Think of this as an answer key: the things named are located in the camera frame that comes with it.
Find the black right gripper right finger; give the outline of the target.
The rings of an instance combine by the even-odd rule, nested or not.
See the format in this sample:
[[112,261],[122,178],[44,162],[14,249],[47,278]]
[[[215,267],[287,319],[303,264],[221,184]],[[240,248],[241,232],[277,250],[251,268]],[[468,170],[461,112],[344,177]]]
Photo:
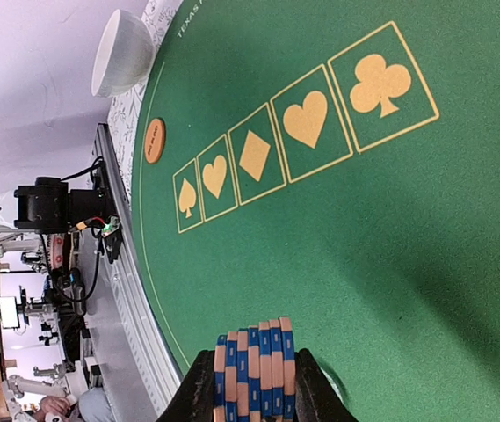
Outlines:
[[331,387],[313,354],[296,354],[296,420],[301,422],[358,422]]

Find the blue peach chip stack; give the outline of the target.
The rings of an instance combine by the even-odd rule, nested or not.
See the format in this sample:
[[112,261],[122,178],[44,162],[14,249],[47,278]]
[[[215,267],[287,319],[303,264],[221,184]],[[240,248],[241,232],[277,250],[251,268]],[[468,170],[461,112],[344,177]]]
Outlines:
[[296,420],[296,350],[289,317],[217,338],[213,420]]

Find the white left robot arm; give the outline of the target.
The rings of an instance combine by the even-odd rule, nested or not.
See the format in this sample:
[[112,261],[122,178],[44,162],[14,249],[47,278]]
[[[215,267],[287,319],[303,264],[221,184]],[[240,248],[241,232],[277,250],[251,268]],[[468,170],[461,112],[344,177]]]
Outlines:
[[103,188],[71,189],[62,179],[39,177],[32,185],[0,193],[0,233],[66,233],[79,222],[106,219],[111,212]]

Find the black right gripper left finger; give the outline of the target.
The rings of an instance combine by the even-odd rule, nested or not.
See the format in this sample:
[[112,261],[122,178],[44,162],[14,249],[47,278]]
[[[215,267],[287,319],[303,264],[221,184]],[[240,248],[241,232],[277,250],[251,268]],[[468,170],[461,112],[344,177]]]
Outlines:
[[214,351],[203,350],[156,422],[211,422],[213,409]]

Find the orange big blind button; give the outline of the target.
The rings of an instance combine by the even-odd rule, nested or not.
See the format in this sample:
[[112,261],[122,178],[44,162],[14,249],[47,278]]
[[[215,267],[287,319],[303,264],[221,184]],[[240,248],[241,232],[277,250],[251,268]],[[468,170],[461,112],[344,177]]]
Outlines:
[[160,160],[165,142],[165,122],[162,118],[155,118],[149,123],[144,139],[144,156],[149,164],[155,164]]

